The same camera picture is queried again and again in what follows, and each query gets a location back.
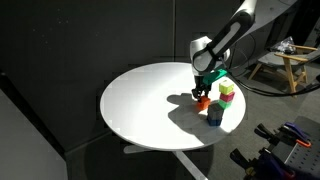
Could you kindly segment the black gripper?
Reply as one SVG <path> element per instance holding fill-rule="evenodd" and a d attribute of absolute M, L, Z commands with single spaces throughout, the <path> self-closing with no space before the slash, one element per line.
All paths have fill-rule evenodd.
<path fill-rule="evenodd" d="M 195 89 L 192 89 L 192 95 L 195 99 L 200 99 L 200 94 L 204 92 L 204 96 L 209 98 L 209 92 L 211 91 L 211 86 L 207 85 L 203 82 L 204 77 L 203 76 L 195 76 Z"/>

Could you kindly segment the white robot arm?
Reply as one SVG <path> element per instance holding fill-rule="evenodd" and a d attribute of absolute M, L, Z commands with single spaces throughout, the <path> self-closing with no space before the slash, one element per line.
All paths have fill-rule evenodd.
<path fill-rule="evenodd" d="M 190 59 L 196 87 L 192 90 L 200 100 L 211 90 L 204 79 L 228 59 L 229 48 L 244 36 L 275 20 L 297 0 L 244 0 L 220 32 L 210 39 L 207 36 L 190 42 Z"/>

